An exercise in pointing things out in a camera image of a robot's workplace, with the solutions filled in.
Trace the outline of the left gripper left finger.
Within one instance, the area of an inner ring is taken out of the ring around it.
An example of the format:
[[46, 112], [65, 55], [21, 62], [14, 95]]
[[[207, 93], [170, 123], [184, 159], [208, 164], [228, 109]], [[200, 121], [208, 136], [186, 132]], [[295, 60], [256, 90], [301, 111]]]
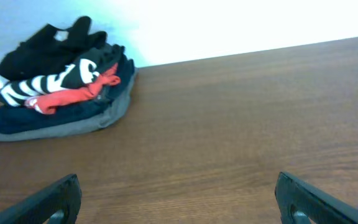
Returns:
[[0, 212], [0, 224], [75, 223], [82, 191], [76, 174], [69, 174]]

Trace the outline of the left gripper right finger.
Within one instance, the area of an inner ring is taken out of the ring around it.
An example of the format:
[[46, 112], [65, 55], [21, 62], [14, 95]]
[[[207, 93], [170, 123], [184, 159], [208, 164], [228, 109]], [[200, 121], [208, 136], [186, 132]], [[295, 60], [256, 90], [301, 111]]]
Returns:
[[275, 198], [282, 223], [358, 224], [358, 209], [288, 172], [279, 173]]

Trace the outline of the black t-shirt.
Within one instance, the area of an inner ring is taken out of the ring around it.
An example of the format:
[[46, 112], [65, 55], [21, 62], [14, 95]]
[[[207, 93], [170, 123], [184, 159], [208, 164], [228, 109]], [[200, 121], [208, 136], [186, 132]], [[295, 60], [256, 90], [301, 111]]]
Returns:
[[62, 30], [47, 24], [4, 56], [0, 62], [0, 76], [16, 81], [64, 71], [65, 65], [81, 54], [105, 45], [107, 33], [99, 31], [90, 34], [90, 27], [90, 17], [79, 17], [71, 27], [65, 29], [67, 38], [57, 40], [55, 36]]

